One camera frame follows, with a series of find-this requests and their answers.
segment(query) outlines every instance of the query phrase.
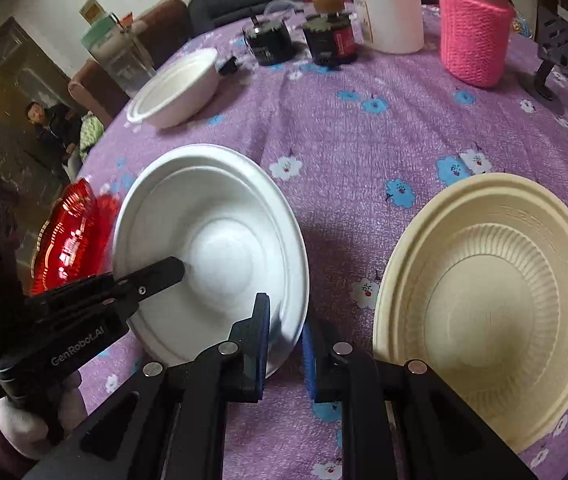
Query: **table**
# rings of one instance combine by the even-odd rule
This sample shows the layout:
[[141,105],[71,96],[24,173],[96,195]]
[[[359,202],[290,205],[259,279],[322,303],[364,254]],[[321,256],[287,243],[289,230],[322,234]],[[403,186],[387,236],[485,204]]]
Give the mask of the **table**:
[[[194,142],[228,146],[270,174],[302,229],[311,297],[357,347],[371,350],[375,298],[391,251],[415,214],[444,187],[484,171],[538,181],[568,205],[568,79],[548,85],[563,117],[532,101],[517,71],[539,65],[536,44],[513,34],[499,85],[481,90],[449,75],[438,57],[439,10],[423,9],[426,43],[411,56],[363,50],[339,71],[295,60],[258,67],[240,36],[245,22],[200,36],[171,60],[214,46],[246,65],[222,80],[190,122],[156,131],[119,114],[81,175],[97,193],[125,195],[163,153]],[[293,39],[303,39],[297,17]],[[81,369],[92,411],[140,365],[131,334]],[[228,410],[225,479],[338,479],[340,405],[312,406],[299,345],[268,381],[257,405]],[[520,454],[539,478],[568,471],[568,411],[555,430]]]

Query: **bowl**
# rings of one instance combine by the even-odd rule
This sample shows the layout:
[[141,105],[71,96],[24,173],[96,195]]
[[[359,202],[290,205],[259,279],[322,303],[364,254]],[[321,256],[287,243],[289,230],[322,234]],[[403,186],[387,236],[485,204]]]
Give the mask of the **bowl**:
[[177,126],[208,103],[219,85],[217,51],[203,48],[161,70],[132,99],[126,118],[156,128]]
[[308,262],[295,216],[253,161],[222,146],[166,153],[137,178],[113,241],[117,278],[167,256],[181,283],[142,301],[129,320],[145,349],[168,366],[193,360],[270,298],[267,375],[288,357],[308,305]]
[[512,174],[464,179],[389,259],[376,357],[421,359],[515,452],[568,408],[568,208]]

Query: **white plastic container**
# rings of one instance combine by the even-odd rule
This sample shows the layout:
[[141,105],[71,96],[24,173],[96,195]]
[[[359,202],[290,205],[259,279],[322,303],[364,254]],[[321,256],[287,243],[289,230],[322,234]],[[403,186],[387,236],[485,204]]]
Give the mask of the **white plastic container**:
[[424,46],[421,0],[353,0],[364,42],[389,54]]

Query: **brown armchair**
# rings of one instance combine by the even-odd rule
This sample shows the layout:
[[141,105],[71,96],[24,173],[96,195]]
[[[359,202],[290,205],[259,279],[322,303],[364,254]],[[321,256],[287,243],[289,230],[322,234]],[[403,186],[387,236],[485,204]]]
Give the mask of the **brown armchair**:
[[[138,18],[145,27],[138,38],[148,50],[155,69],[159,68],[192,36],[189,12],[181,0],[166,0]],[[80,105],[91,110],[104,127],[128,103],[128,95],[94,60],[87,60],[68,83],[68,92]]]

